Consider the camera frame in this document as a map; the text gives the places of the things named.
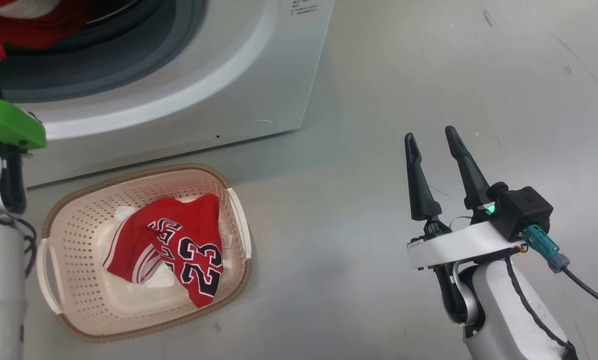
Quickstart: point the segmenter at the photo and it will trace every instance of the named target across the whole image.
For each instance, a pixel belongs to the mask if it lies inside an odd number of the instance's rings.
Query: perforated basket wall
[[[147,289],[120,282],[102,267],[109,246],[103,243],[105,227],[113,221],[116,208],[140,208],[163,197],[190,200],[205,194],[218,196],[221,232],[232,240],[230,248],[223,250],[230,265],[210,305],[196,308],[175,286]],[[43,237],[37,268],[41,290],[61,324],[89,342],[146,335],[213,312],[239,296],[251,271],[249,230],[241,203],[220,173],[200,164],[144,171],[70,194],[50,212]],[[47,253],[52,256],[54,275],[46,269]],[[50,288],[51,276],[59,300]]]

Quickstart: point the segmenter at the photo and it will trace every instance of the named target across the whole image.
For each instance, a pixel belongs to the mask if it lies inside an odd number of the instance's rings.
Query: basket rim
[[[80,189],[75,191],[71,194],[68,194],[64,198],[62,198],[52,210],[50,210],[47,218],[45,219],[45,223],[43,224],[43,232],[41,233],[43,238],[50,237],[50,231],[52,229],[52,224],[54,223],[54,219],[56,219],[57,215],[65,208],[69,203],[83,198],[89,194],[94,192],[100,191],[102,189],[106,189],[108,187],[113,187],[115,185],[119,185],[121,183],[131,182],[132,180],[138,180],[140,178],[145,178],[148,176],[154,175],[161,175],[161,174],[168,174],[168,173],[176,173],[179,171],[188,171],[188,170],[197,170],[197,171],[204,171],[212,176],[214,176],[219,182],[221,182],[226,189],[230,189],[230,183],[228,180],[221,175],[218,171],[214,170],[213,168],[206,166],[204,164],[198,163],[187,163],[187,164],[176,164],[171,166],[162,166],[159,168],[154,168],[145,171],[139,171],[135,173],[131,173],[129,175],[122,175],[119,177],[111,178],[110,180],[105,180],[99,182],[97,184],[91,185],[89,187],[85,187],[84,189]],[[90,343],[109,343],[109,342],[116,342],[119,340],[130,339],[134,337],[141,337],[143,335],[149,335],[153,333],[157,333],[159,331],[167,330],[173,328],[175,326],[179,326],[185,322],[193,321],[199,317],[207,315],[211,312],[219,310],[232,301],[234,301],[245,289],[246,285],[248,284],[248,280],[250,278],[252,272],[252,259],[246,259],[246,268],[241,276],[241,280],[239,281],[239,285],[235,291],[233,291],[228,297],[224,298],[223,300],[217,301],[216,303],[212,303],[206,307],[203,307],[195,312],[190,314],[178,317],[176,319],[172,319],[170,321],[166,321],[164,323],[160,323],[157,325],[152,325],[144,328],[138,328],[137,330],[131,330],[126,332],[119,332],[119,333],[111,333],[110,335],[92,335],[90,333],[83,332],[79,330],[76,326],[72,324],[72,322],[68,319],[65,313],[56,314],[56,317],[63,326],[71,335],[74,337]]]
[[[89,194],[94,192],[100,191],[102,189],[106,189],[109,187],[113,187],[114,185],[119,185],[126,182],[131,182],[132,180],[138,180],[140,178],[146,178],[148,176],[154,175],[161,175],[167,173],[176,173],[178,171],[186,171],[186,170],[200,170],[205,171],[206,173],[214,176],[217,180],[219,180],[226,189],[230,188],[230,183],[228,180],[221,175],[218,171],[214,170],[213,168],[206,166],[204,164],[197,164],[197,163],[187,163],[187,164],[177,164],[171,166],[163,166],[159,168],[153,168],[150,170],[139,171],[135,173],[130,173],[128,175],[122,175],[115,178],[110,178],[109,180],[105,180],[102,182],[98,182],[97,184],[91,185],[89,187],[85,187],[84,189],[77,190],[71,194],[68,194],[61,200],[59,200],[56,205],[50,210],[47,218],[45,218],[45,223],[43,224],[43,231],[41,232],[42,237],[49,238],[50,237],[50,230],[52,229],[52,224],[54,223],[54,219],[56,219],[57,215],[65,208],[69,203],[83,198]]]

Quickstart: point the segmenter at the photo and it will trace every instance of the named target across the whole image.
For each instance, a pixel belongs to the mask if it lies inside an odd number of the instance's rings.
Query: white cloth
[[[114,210],[114,219],[119,223],[122,223],[125,219],[129,218],[139,209],[133,206],[119,206]]]
[[[162,262],[154,275],[145,282],[145,287],[148,289],[152,288],[168,288],[175,284],[175,274],[168,267],[168,265]]]

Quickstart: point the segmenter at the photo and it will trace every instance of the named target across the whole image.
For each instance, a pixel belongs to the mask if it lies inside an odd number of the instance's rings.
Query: basket handle
[[[57,262],[57,253],[56,250],[48,244],[49,238],[45,238],[41,240],[41,244],[39,245],[38,251],[38,259],[36,260],[36,275],[39,278],[39,285],[41,287],[41,292],[43,293],[43,297],[45,297],[45,302],[48,303],[50,309],[56,314],[63,314],[63,306],[65,304],[65,296],[63,295],[63,285],[61,283],[61,273],[58,269],[58,262]],[[61,302],[57,301],[56,297],[54,296],[54,292],[50,288],[50,281],[48,272],[46,269],[47,266],[47,254],[48,251],[50,256],[52,257],[52,265],[54,266],[54,278],[57,283],[57,290],[59,292],[59,299]]]
[[[251,259],[252,242],[250,240],[250,229],[248,227],[248,221],[246,220],[246,214],[243,212],[241,201],[239,200],[237,193],[232,189],[232,187],[228,188],[228,194],[230,195],[230,200],[232,200],[232,204],[236,209],[238,220],[237,226],[239,227],[239,232],[241,233],[241,240],[243,241],[243,248],[246,252],[246,259]]]

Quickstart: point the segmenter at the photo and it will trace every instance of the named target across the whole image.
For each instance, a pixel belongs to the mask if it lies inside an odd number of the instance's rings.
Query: black cable
[[[565,349],[568,349],[569,351],[575,351],[575,347],[573,346],[573,344],[571,344],[569,341],[564,342],[563,340],[559,339],[557,337],[557,335],[555,335],[548,328],[548,326],[546,326],[541,321],[541,319],[536,314],[536,312],[534,312],[534,310],[530,306],[530,303],[528,303],[528,300],[525,298],[525,295],[521,291],[521,285],[519,285],[519,280],[517,280],[516,275],[514,275],[514,270],[512,269],[512,262],[510,261],[510,256],[505,257],[505,268],[507,268],[507,275],[510,276],[510,280],[512,280],[512,287],[514,288],[514,291],[521,299],[521,303],[523,304],[523,307],[525,308],[526,312],[528,312],[530,314],[530,316],[532,316],[534,323],[537,324],[537,326],[539,326],[539,328],[541,328],[541,330],[545,331],[546,335],[548,335],[548,337],[550,339],[557,342],[557,344],[559,344],[559,346],[564,347]]]
[[[571,278],[575,282],[575,284],[579,285],[581,287],[581,289],[585,290],[585,292],[587,292],[592,297],[594,297],[596,300],[598,300],[598,293],[596,291],[590,289],[590,287],[588,287],[588,285],[586,285],[583,281],[579,280],[576,276],[574,276],[574,274],[571,273],[567,267],[564,266],[561,268],[561,270],[564,272],[564,274],[566,274],[568,276],[568,278]]]
[[[25,278],[27,279],[30,274],[32,273],[32,269],[34,268],[34,263],[36,262],[36,254],[37,254],[37,246],[36,246],[36,230],[34,228],[34,226],[32,226],[32,224],[30,224],[28,221],[25,221],[24,219],[17,219],[17,221],[22,224],[23,226],[25,226],[26,228],[29,228],[29,230],[32,232],[32,235],[24,235],[24,240],[30,243],[30,246],[28,246],[27,249],[25,249],[24,254],[29,253],[30,251],[32,252],[32,255],[30,257],[30,260],[27,264],[27,267],[25,268]]]

